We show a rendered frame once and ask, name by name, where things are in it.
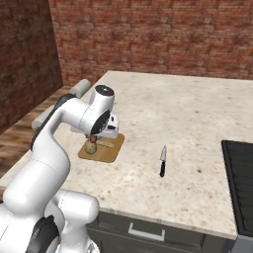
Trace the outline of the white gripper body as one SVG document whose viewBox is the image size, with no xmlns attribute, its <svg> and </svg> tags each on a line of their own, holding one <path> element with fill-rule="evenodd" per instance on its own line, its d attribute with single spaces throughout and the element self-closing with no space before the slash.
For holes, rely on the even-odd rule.
<svg viewBox="0 0 253 253">
<path fill-rule="evenodd" d="M 98 137 L 117 138 L 119 135 L 119 130 L 117 128 L 108 129 L 108 126 L 99 129 L 92 129 L 91 127 L 72 126 L 70 130 L 72 132 L 82 133 L 87 136 L 97 135 Z"/>
</svg>

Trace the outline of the brown wooden cutting board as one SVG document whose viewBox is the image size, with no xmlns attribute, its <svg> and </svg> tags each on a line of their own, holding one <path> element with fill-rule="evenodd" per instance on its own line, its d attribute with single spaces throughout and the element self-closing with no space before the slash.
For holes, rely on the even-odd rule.
<svg viewBox="0 0 253 253">
<path fill-rule="evenodd" d="M 98 144 L 97 151 L 94 154 L 88 154 L 85 150 L 85 146 L 82 146 L 78 152 L 78 157 L 81 159 L 113 163 L 120 152 L 125 140 L 125 136 L 120 133 L 117 138 L 102 137 L 102 140 L 112 143 L 114 147 L 107 147 Z"/>
</svg>

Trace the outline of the tan long food piece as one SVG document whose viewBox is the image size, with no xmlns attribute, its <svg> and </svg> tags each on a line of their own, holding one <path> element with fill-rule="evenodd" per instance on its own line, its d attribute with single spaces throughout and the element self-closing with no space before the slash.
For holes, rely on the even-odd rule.
<svg viewBox="0 0 253 253">
<path fill-rule="evenodd" d="M 102 146 L 106 146 L 106 147 L 110 147 L 110 148 L 114 148 L 114 144 L 111 142 L 107 142 L 104 140 L 97 140 L 97 144 L 102 145 Z"/>
</svg>

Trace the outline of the grey cylinder stool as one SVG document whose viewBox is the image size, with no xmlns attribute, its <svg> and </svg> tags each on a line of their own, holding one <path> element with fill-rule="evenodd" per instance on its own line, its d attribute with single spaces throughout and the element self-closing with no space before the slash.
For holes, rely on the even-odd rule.
<svg viewBox="0 0 253 253">
<path fill-rule="evenodd" d="M 90 88 L 91 82 L 87 79 L 82 79 L 69 90 L 69 93 L 75 95 L 77 98 L 81 98 Z"/>
<path fill-rule="evenodd" d="M 33 130 L 38 129 L 42 125 L 42 123 L 44 122 L 46 117 L 49 115 L 49 113 L 52 111 L 52 109 L 53 109 L 53 105 L 48 107 L 45 111 L 43 111 L 39 116 L 37 116 L 33 120 L 33 122 L 32 122 L 32 129 Z"/>
</svg>

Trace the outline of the dark grey drawer front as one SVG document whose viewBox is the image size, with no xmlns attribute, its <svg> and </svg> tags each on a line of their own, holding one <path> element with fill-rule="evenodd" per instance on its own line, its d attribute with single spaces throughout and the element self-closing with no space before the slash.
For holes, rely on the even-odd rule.
<svg viewBox="0 0 253 253">
<path fill-rule="evenodd" d="M 164 229 L 164 242 L 128 234 L 131 222 L 134 229 L 154 234 Z M 101 253 L 201 253 L 205 241 L 197 232 L 103 211 L 88 224 L 88 231 Z"/>
</svg>

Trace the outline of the black hob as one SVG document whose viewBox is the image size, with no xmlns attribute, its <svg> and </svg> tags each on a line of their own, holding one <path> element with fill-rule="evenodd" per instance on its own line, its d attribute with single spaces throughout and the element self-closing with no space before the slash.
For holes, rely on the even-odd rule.
<svg viewBox="0 0 253 253">
<path fill-rule="evenodd" d="M 221 142 L 237 233 L 253 237 L 253 143 Z"/>
</svg>

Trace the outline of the grey oven front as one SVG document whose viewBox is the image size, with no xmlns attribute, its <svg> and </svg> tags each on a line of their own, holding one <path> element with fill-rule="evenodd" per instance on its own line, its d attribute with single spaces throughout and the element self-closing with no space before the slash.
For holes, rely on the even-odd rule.
<svg viewBox="0 0 253 253">
<path fill-rule="evenodd" d="M 230 253 L 253 253 L 253 237 L 238 235 Z"/>
</svg>

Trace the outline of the black-handled kitchen knife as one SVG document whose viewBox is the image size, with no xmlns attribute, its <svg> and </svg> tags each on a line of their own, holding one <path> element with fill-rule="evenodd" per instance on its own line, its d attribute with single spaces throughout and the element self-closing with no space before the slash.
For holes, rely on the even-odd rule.
<svg viewBox="0 0 253 253">
<path fill-rule="evenodd" d="M 167 154 L 167 147 L 164 145 L 161 151 L 160 160 L 161 160 L 161 166 L 160 166 L 160 177 L 165 176 L 165 168 L 166 168 L 166 154 Z"/>
</svg>

